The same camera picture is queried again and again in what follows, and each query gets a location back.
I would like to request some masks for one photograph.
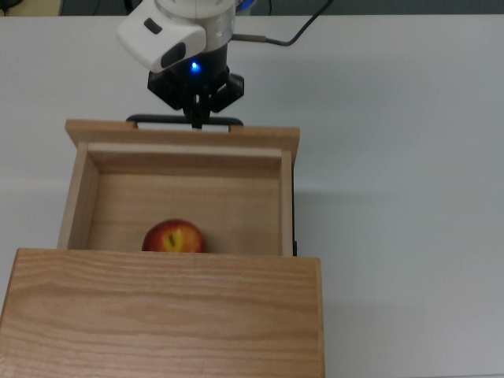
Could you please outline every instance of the apple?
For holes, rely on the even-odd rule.
[[[165,220],[146,234],[143,251],[152,252],[206,252],[205,238],[191,222],[181,219]]]

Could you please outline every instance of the blue led light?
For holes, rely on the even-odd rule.
[[[240,12],[242,10],[247,9],[249,6],[251,6],[252,4],[254,4],[254,1],[255,0],[244,0],[238,6],[236,6],[236,11]]]
[[[202,70],[202,67],[201,65],[199,65],[198,63],[196,63],[195,61],[193,61],[191,63],[191,72],[193,73],[198,73]]]

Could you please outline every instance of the table surface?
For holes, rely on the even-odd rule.
[[[0,22],[0,292],[56,246],[67,118],[173,113],[120,17]],[[244,17],[289,38],[305,17]],[[299,126],[299,253],[322,260],[327,376],[504,374],[504,17],[325,17],[290,48],[231,43],[223,112]]]

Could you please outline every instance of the wooden box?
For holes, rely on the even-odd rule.
[[[292,257],[298,129],[66,129],[58,249],[17,251],[1,378],[324,378],[320,262]],[[173,217],[210,253],[141,252]]]
[[[297,128],[144,130],[69,120],[77,146],[59,249],[140,251],[155,224],[196,224],[212,254],[293,255]]]

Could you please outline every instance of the white robot housing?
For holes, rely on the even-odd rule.
[[[239,0],[143,0],[119,25],[125,49],[151,72],[221,48],[232,37]]]

